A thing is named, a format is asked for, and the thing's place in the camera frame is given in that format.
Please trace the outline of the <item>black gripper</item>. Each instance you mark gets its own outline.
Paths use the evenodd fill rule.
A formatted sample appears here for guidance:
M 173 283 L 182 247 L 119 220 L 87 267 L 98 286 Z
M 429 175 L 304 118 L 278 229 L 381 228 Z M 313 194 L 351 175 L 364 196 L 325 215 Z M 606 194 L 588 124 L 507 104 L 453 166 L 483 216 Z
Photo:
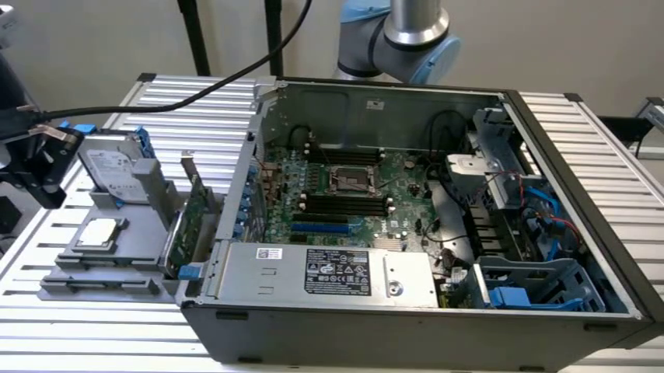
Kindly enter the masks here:
M 85 134 L 39 118 L 25 87 L 2 60 L 2 181 L 25 190 L 47 209 L 62 207 L 61 187 Z

